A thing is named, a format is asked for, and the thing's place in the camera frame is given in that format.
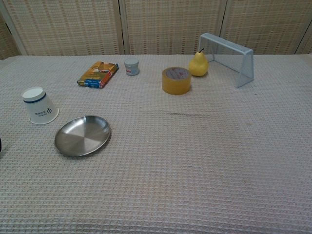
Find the yellow tape roll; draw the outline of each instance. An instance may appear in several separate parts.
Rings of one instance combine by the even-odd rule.
[[[169,67],[162,72],[162,89],[168,94],[185,94],[191,87],[191,73],[183,67]]]

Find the yellow pear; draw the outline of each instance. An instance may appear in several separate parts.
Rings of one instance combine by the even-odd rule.
[[[202,50],[196,52],[190,62],[189,70],[193,76],[201,77],[208,71],[208,62]]]

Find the colorful package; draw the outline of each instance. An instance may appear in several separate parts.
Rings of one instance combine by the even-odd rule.
[[[103,88],[118,69],[118,63],[98,61],[81,76],[77,83],[81,86]]]

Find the round plate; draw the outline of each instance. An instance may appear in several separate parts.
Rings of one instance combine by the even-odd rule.
[[[111,129],[98,116],[83,116],[66,123],[55,136],[55,146],[64,155],[83,156],[99,149],[108,140]]]

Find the white paper cup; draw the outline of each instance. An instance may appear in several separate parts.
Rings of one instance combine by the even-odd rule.
[[[22,94],[30,121],[35,124],[46,124],[59,114],[46,92],[41,87],[31,87]]]

